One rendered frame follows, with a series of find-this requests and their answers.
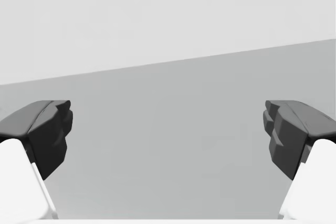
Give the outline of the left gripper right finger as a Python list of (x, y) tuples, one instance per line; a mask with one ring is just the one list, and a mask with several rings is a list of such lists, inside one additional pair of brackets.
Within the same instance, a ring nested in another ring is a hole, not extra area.
[(294, 100), (265, 106), (271, 160), (292, 181), (279, 219), (336, 220), (336, 120)]

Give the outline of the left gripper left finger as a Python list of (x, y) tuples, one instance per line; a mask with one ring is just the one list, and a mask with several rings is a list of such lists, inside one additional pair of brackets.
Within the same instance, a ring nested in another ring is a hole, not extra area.
[(41, 100), (0, 120), (0, 220), (58, 219), (44, 181), (65, 160), (70, 107)]

